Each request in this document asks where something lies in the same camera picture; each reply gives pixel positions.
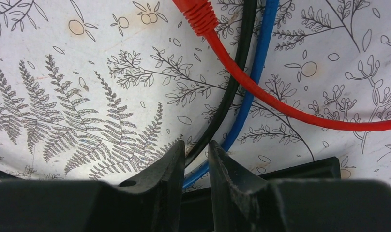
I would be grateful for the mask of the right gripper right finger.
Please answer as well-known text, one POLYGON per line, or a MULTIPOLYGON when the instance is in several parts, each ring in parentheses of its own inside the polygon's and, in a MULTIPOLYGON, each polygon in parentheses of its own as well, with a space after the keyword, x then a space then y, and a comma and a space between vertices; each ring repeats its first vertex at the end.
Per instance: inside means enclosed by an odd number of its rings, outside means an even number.
POLYGON ((209 143, 217 232, 391 232, 391 186, 376 180, 264 180, 209 143))

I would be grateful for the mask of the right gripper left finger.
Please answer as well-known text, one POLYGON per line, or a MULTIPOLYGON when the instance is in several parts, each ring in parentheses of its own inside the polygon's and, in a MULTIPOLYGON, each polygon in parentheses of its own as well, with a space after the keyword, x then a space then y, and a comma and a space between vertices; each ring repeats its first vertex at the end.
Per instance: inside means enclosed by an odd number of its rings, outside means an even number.
POLYGON ((111 185, 93 180, 0 182, 0 232, 176 232, 185 143, 111 185))

